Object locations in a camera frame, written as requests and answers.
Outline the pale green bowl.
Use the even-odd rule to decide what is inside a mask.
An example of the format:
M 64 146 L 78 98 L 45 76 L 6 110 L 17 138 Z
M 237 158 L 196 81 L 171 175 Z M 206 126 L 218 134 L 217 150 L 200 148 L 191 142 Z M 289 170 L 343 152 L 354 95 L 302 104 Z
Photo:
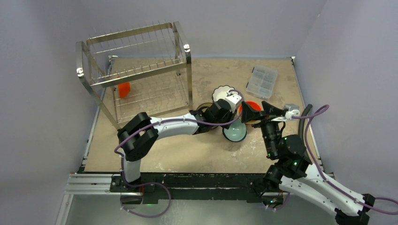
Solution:
M 246 138 L 247 128 L 245 123 L 242 123 L 241 119 L 238 119 L 228 129 L 223 128 L 222 134 L 228 141 L 237 143 Z

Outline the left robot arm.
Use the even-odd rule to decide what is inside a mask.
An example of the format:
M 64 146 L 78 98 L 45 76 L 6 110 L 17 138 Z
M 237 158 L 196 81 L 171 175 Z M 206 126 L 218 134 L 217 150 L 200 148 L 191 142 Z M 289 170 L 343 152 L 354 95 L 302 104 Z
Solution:
M 157 140 L 207 133 L 214 127 L 229 128 L 241 102 L 238 97 L 231 101 L 219 99 L 205 110 L 191 110 L 182 116 L 169 118 L 149 117 L 146 112 L 137 114 L 117 132 L 117 148 L 122 149 L 122 186 L 129 192 L 139 188 L 141 159 Z

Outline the brown speckled bowl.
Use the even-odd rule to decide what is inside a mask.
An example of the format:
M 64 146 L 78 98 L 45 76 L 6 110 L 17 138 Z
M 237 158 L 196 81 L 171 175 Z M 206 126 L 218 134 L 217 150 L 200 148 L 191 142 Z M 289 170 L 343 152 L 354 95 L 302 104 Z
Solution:
M 197 107 L 197 111 L 202 111 L 205 112 L 207 110 L 207 108 L 209 108 L 212 105 L 212 103 L 210 102 L 206 102 L 206 103 L 202 103 Z

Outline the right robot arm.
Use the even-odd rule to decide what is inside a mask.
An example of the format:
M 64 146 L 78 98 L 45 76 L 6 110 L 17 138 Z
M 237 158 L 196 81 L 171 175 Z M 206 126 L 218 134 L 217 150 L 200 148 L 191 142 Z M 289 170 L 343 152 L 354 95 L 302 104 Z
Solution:
M 256 120 L 252 127 L 260 128 L 265 143 L 267 158 L 276 160 L 263 178 L 267 191 L 282 190 L 330 212 L 339 225 L 367 225 L 367 214 L 375 203 L 370 194 L 352 191 L 328 176 L 317 164 L 314 155 L 307 150 L 301 135 L 282 136 L 279 123 L 305 119 L 299 106 L 287 104 L 282 109 L 265 101 L 257 111 L 247 102 L 242 102 L 243 122 Z

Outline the white fluted bowl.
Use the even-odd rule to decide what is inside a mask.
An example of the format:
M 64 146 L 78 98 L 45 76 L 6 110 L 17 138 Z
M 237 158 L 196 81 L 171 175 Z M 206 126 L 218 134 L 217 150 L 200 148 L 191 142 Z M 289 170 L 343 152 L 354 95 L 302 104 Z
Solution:
M 212 93 L 212 101 L 216 102 L 219 99 L 225 99 L 233 89 L 233 87 L 228 85 L 219 86 L 218 88 L 214 89 Z

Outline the metal two-tier dish rack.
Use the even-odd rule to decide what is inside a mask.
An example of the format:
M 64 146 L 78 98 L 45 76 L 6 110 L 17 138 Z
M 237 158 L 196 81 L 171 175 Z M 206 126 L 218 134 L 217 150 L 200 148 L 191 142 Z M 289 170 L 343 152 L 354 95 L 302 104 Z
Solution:
M 79 81 L 116 129 L 139 112 L 193 107 L 191 49 L 179 22 L 104 33 L 76 42 L 75 50 Z M 131 91 L 119 98 L 125 82 Z

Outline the red-orange bowl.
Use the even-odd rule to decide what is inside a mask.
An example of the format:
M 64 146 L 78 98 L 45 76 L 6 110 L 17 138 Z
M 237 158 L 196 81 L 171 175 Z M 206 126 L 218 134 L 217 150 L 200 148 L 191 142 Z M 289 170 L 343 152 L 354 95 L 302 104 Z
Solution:
M 129 82 L 124 82 L 118 85 L 119 98 L 126 98 L 131 91 L 131 86 Z
M 256 102 L 253 102 L 253 101 L 246 101 L 246 103 L 247 103 L 251 108 L 253 108 L 253 109 L 256 110 L 256 111 L 261 111 L 261 110 L 262 110 L 261 106 L 260 106 L 259 104 L 257 104 Z M 239 109 L 238 109 L 238 114 L 240 114 L 241 112 L 242 112 L 242 106 L 239 107 Z M 246 122 L 246 124 L 254 124 L 254 123 L 256 123 L 255 120 L 251 120 L 251 121 Z

